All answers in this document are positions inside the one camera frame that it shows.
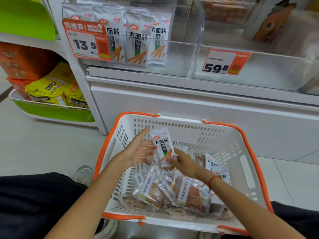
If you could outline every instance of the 13.5 price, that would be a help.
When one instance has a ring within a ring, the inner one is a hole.
[[[73,40],[78,49],[88,50],[87,42],[83,40]],[[91,42],[91,48],[96,49],[96,43]]]
[[[229,68],[228,65],[224,65],[224,67],[222,67],[221,65],[206,64],[203,71],[220,73],[221,71],[227,71],[228,68]]]

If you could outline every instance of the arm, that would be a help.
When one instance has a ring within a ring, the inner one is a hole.
[[[213,172],[200,167],[186,153],[176,148],[174,150],[178,155],[178,161],[171,159],[170,163],[184,175],[198,179],[205,184],[209,183],[213,176],[216,176]],[[211,180],[210,187],[254,239],[305,239],[282,219],[247,198],[221,179],[215,178]]]
[[[149,128],[141,131],[130,144],[114,156],[88,187],[83,195],[72,205],[45,239],[86,239],[93,238],[102,214],[122,173],[134,164],[145,162],[153,155],[156,146],[151,141],[142,141]]]

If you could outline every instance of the orange price tag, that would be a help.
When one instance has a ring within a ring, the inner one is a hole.
[[[210,49],[202,71],[237,76],[250,55],[251,53]]]
[[[67,18],[62,24],[76,58],[111,61],[104,25]]]

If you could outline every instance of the hand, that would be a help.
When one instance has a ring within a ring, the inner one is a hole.
[[[137,163],[146,162],[147,156],[153,156],[157,146],[151,141],[143,141],[143,137],[150,131],[149,127],[137,134],[121,152],[126,161],[127,169]]]
[[[198,178],[198,173],[202,169],[188,154],[174,148],[177,154],[177,161],[174,158],[167,158],[168,162],[175,166],[183,175],[191,178]]]

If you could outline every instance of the white plastic basket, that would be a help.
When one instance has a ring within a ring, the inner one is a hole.
[[[151,130],[167,127],[173,144],[186,144],[197,151],[211,154],[219,161],[219,164],[229,167],[234,188],[273,212],[257,158],[250,148],[244,132],[229,124],[164,117],[160,114],[122,113],[117,117],[114,127],[103,144],[96,163],[94,179],[109,160],[121,152],[134,136],[146,126],[150,126]],[[226,220],[212,220],[124,208],[117,197],[119,194],[129,194],[134,191],[134,178],[132,177],[134,171],[135,167],[133,166],[123,173],[103,217],[138,221],[140,225],[149,223],[196,231],[248,235],[243,225],[235,217]]]

